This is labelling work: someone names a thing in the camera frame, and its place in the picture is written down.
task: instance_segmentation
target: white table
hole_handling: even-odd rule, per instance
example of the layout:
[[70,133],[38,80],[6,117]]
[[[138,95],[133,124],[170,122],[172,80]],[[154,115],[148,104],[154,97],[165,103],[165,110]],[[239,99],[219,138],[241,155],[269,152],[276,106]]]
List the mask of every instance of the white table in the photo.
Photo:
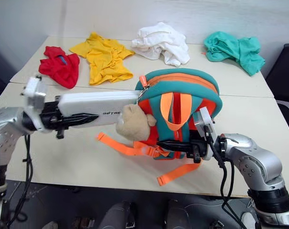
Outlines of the white table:
[[[69,52],[69,48],[85,40],[85,38],[48,37],[26,65],[11,79],[11,82],[27,83],[29,77],[35,76],[35,74],[38,73],[39,60],[46,59],[46,56],[43,54],[46,46],[60,46],[66,54],[69,54],[71,53]],[[131,48],[130,41],[119,42],[129,49]],[[181,67],[201,70],[213,76],[219,84],[220,95],[274,97],[261,73],[250,77],[234,61],[210,62],[207,60],[206,56],[201,54],[205,52],[203,45],[189,44],[188,46],[191,59],[187,64],[181,65]],[[80,57],[80,60],[80,74],[76,86],[91,87],[89,85],[89,65],[87,60],[82,57]],[[162,58],[151,61],[137,54],[126,58],[124,65],[134,74],[132,79],[117,83],[105,82],[94,86],[94,88],[134,90],[140,75],[159,69],[174,68],[173,66],[166,65]],[[48,76],[45,76],[44,81],[48,85],[58,85]]]
[[[0,96],[0,107],[23,106],[19,96],[25,84],[10,83]],[[108,89],[75,87],[70,93],[99,92]],[[46,101],[66,93],[61,86],[48,86]],[[216,117],[218,133],[241,133],[253,138],[262,148],[274,152],[283,163],[283,177],[289,191],[289,128],[274,98],[221,96],[224,106]],[[120,137],[114,125],[90,128],[71,128],[65,138],[58,140],[55,133],[34,133],[31,152],[34,166],[33,182],[168,191],[205,195],[220,195],[222,171],[212,159],[179,179],[160,187],[156,177],[176,168],[181,160],[155,161],[150,157],[124,156],[95,137],[105,132],[114,139],[130,144]],[[8,166],[7,178],[24,180],[24,140],[20,139]],[[236,169],[233,196],[246,196],[247,186]]]

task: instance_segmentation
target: clothing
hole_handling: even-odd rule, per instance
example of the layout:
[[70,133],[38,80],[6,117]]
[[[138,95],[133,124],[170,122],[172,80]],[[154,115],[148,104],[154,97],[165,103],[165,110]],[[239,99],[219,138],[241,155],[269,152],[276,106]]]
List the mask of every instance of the clothing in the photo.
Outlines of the clothing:
[[265,64],[265,60],[258,55],[261,49],[256,37],[244,37],[237,39],[225,32],[215,32],[204,40],[208,49],[206,57],[210,61],[222,61],[232,59],[250,75],[259,72]]
[[76,54],[66,55],[60,47],[45,47],[48,59],[40,60],[39,72],[50,76],[61,86],[73,88],[78,80],[79,58]]
[[163,22],[140,29],[137,37],[131,41],[133,50],[150,60],[163,54],[164,62],[176,67],[190,60],[186,37]]
[[86,58],[90,64],[90,85],[98,85],[109,80],[111,83],[128,80],[133,74],[123,66],[123,59],[133,55],[117,40],[104,39],[95,32],[85,42],[70,49]]

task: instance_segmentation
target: orange strap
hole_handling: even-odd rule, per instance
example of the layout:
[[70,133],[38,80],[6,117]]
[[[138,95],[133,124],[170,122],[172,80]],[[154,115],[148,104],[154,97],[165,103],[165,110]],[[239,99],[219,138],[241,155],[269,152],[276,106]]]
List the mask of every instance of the orange strap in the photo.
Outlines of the orange strap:
[[97,139],[127,156],[147,155],[151,157],[159,157],[160,155],[163,155],[163,156],[169,155],[169,152],[164,151],[160,146],[152,147],[142,142],[134,142],[133,148],[128,147],[120,142],[115,141],[114,139],[107,136],[103,132],[99,133]]
[[176,178],[182,177],[183,175],[192,172],[200,166],[199,164],[186,164],[179,166],[178,168],[172,170],[171,172],[164,174],[157,178],[160,186],[166,185],[169,182],[175,180]]
[[164,93],[161,95],[160,110],[168,128],[172,131],[179,130],[190,118],[192,108],[192,96],[190,94],[181,94],[181,123],[174,124],[168,121],[173,93]]

